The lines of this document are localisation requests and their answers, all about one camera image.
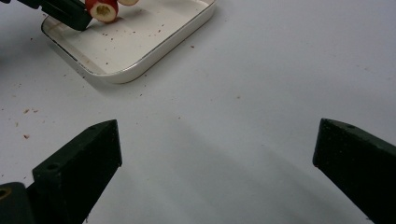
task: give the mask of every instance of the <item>black robotic claw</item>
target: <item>black robotic claw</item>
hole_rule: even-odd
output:
[[[396,223],[395,146],[350,124],[323,119],[313,162],[374,223]]]
[[[117,121],[93,125],[33,169],[27,189],[0,185],[0,223],[80,224],[121,164]]]
[[[10,3],[11,0],[0,0]],[[92,17],[85,9],[84,3],[79,0],[18,0],[26,6],[48,13],[51,17],[61,21],[70,28],[83,31],[91,22]]]

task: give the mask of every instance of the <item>apple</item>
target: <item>apple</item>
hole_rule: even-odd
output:
[[[136,4],[139,0],[118,0],[121,5],[125,6],[133,6]]]
[[[117,0],[85,0],[85,8],[91,16],[102,22],[112,22],[117,18]]]

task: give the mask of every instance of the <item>white tray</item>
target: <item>white tray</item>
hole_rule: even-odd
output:
[[[141,76],[161,57],[203,25],[216,0],[140,0],[120,5],[118,20],[95,19],[83,32],[47,17],[43,33],[88,75],[112,83]]]

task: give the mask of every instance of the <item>apple slice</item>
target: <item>apple slice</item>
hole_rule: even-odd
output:
[[[112,22],[117,18],[117,0],[85,0],[85,8],[91,16],[102,22]]]
[[[136,4],[139,0],[118,0],[121,5],[125,5],[127,7],[133,6]]]

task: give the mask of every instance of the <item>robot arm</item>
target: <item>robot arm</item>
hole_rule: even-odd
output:
[[[0,0],[10,3],[11,0]],[[91,22],[92,17],[85,9],[85,4],[79,0],[18,0],[26,6],[48,13],[51,17],[61,21],[70,28],[83,31]]]

